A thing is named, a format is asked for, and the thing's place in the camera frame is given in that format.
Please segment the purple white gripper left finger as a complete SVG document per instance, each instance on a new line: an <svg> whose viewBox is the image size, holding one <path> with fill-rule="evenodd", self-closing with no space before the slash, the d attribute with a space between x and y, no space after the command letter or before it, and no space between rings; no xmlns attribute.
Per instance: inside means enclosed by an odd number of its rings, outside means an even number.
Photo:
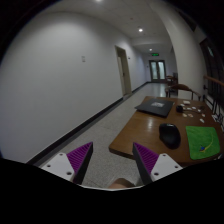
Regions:
<svg viewBox="0 0 224 224"><path fill-rule="evenodd" d="M81 185L91 156L93 143L84 144L69 153L58 153L42 169L65 180Z"/></svg>

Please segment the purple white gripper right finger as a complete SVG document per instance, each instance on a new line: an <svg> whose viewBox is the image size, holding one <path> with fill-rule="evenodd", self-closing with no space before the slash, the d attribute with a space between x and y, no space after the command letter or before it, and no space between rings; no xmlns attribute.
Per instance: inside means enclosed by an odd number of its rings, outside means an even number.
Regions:
<svg viewBox="0 0 224 224"><path fill-rule="evenodd" d="M133 144L132 152L144 185L182 169L168 154L157 154L138 143Z"/></svg>

